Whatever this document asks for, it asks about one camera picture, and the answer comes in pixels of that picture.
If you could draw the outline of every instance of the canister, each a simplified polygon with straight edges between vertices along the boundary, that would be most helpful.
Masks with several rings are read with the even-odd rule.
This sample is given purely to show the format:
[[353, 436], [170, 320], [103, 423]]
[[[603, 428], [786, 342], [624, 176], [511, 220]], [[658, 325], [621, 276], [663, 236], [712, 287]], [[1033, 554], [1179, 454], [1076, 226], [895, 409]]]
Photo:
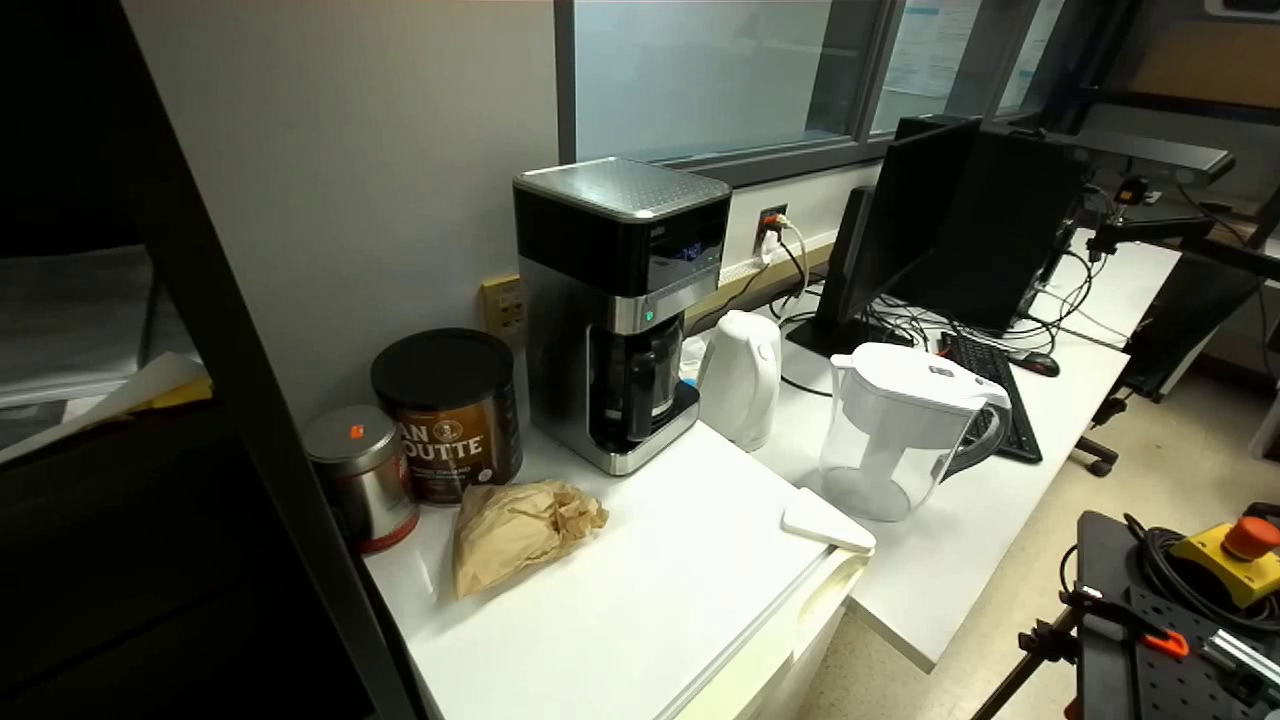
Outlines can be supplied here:
[[345, 403], [302, 428], [330, 514], [349, 542], [385, 550], [415, 528], [396, 423], [370, 403]]
[[396, 419], [412, 496], [456, 503], [467, 485], [519, 472], [517, 356], [478, 326], [433, 326], [370, 361], [370, 393]]

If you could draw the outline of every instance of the black tripod leg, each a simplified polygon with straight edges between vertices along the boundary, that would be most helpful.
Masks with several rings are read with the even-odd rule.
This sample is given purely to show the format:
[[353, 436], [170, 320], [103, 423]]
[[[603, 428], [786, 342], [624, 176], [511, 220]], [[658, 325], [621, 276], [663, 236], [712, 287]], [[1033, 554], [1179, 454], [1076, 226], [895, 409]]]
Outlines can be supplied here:
[[[1073, 637], [1079, 610], [1063, 608], [1049, 632]], [[970, 720], [991, 720], [1045, 659], [1061, 659], [1061, 651], [1045, 651], [1045, 641], [1022, 643], [1022, 659], [1011, 664], [1011, 673], [995, 683], [995, 693], [970, 712]]]

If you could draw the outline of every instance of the office chair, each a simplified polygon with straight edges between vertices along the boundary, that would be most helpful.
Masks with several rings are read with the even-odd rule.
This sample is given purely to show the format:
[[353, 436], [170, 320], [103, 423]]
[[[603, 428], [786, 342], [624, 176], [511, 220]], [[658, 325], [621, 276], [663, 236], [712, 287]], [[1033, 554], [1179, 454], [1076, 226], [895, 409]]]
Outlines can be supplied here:
[[[1213, 338], [1213, 330], [1254, 293], [1261, 276], [1222, 269], [1200, 255], [1179, 255], [1170, 276], [1163, 278], [1157, 305], [1143, 325], [1133, 330], [1123, 351], [1133, 356], [1107, 398], [1095, 409], [1093, 428], [1107, 423], [1127, 409], [1127, 394], [1163, 398], [1179, 366]], [[1076, 452], [1093, 474], [1107, 474], [1119, 461], [1116, 446], [1079, 436]]]

